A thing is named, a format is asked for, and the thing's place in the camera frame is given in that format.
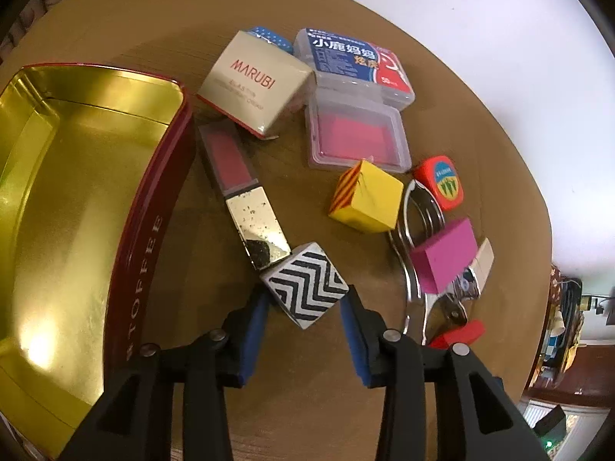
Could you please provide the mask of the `small red block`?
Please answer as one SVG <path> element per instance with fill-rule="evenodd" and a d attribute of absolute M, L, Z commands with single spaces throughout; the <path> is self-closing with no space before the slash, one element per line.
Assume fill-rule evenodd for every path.
<path fill-rule="evenodd" d="M 485 325 L 480 320 L 470 320 L 463 327 L 458 327 L 436 336 L 427 346 L 436 350 L 447 350 L 447 348 L 451 348 L 456 343 L 472 345 L 485 332 Z"/>

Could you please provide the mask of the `magenta block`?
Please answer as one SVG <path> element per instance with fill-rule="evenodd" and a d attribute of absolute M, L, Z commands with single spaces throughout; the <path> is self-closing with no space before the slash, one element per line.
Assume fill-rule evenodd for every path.
<path fill-rule="evenodd" d="M 423 244 L 411 249 L 422 292 L 440 294 L 477 253 L 477 242 L 469 217 L 453 220 Z"/>

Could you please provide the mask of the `black white zigzag cube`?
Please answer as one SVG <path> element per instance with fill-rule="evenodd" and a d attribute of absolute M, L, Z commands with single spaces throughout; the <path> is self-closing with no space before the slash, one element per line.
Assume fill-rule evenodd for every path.
<path fill-rule="evenodd" d="M 261 275 L 289 319 L 306 330 L 349 292 L 349 286 L 318 242 L 296 248 Z"/>

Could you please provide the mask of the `red tape measure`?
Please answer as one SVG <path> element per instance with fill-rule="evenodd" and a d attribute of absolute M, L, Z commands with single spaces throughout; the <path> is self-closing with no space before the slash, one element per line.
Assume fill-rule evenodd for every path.
<path fill-rule="evenodd" d="M 423 160 L 414 168 L 413 176 L 432 193 L 442 210 L 452 210 L 463 203 L 462 182 L 448 156 L 438 155 Z"/>

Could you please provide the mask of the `yellow striped cube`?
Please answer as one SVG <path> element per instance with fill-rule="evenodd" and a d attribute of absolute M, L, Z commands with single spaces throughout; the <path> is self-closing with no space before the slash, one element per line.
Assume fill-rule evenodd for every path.
<path fill-rule="evenodd" d="M 403 191 L 400 180 L 361 160 L 338 180 L 328 216 L 361 232 L 388 232 L 395 228 Z"/>

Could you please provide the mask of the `red gold lipstick tube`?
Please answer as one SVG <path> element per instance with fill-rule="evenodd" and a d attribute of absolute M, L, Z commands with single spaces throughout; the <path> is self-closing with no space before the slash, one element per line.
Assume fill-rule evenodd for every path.
<path fill-rule="evenodd" d="M 255 270 L 287 258 L 291 248 L 236 124 L 219 120 L 198 127 L 208 166 Z"/>

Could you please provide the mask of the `clear box with red packet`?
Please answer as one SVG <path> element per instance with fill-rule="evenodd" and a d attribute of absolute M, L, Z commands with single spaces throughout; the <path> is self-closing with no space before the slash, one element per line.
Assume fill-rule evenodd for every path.
<path fill-rule="evenodd" d="M 397 109 L 318 88 L 304 113 L 310 166 L 337 170 L 364 159 L 393 174 L 411 169 L 407 135 Z"/>

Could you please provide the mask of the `beige Marubi box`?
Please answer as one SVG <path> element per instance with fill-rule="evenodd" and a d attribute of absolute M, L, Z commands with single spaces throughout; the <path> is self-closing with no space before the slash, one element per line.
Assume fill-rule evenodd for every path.
<path fill-rule="evenodd" d="M 281 118 L 302 109 L 315 87 L 313 68 L 240 30 L 206 75 L 197 97 L 260 139 L 277 138 Z"/>

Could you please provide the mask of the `dark wooden side furniture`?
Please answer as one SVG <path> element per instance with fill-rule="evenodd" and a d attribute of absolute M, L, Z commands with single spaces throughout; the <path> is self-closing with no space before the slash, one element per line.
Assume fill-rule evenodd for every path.
<path fill-rule="evenodd" d="M 614 295 L 550 269 L 533 370 L 519 403 L 550 460 L 614 458 Z"/>

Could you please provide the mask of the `red gold toffee tin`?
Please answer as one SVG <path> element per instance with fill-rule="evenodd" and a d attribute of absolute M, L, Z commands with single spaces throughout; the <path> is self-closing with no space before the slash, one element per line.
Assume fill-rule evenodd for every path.
<path fill-rule="evenodd" d="M 184 86 L 39 63 L 1 94 L 1 416 L 57 457 L 138 350 L 195 156 Z"/>

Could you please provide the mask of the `clear floss pick box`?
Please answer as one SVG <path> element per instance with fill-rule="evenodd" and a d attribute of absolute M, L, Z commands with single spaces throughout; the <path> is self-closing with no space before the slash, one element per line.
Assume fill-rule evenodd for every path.
<path fill-rule="evenodd" d="M 315 28 L 302 28 L 294 55 L 311 66 L 318 88 L 359 96 L 403 111 L 416 94 L 397 55 L 384 47 Z"/>

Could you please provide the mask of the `blue dotted small box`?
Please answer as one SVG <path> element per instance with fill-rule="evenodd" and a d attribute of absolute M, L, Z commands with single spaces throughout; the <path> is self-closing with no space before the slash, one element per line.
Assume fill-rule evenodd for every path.
<path fill-rule="evenodd" d="M 270 45 L 284 50 L 284 52 L 287 52 L 291 55 L 294 54 L 293 44 L 289 40 L 284 38 L 282 35 L 279 35 L 271 29 L 268 29 L 264 26 L 255 26 L 247 30 L 247 33 L 248 35 L 252 35 L 255 38 L 259 38 L 260 40 L 265 41 Z"/>

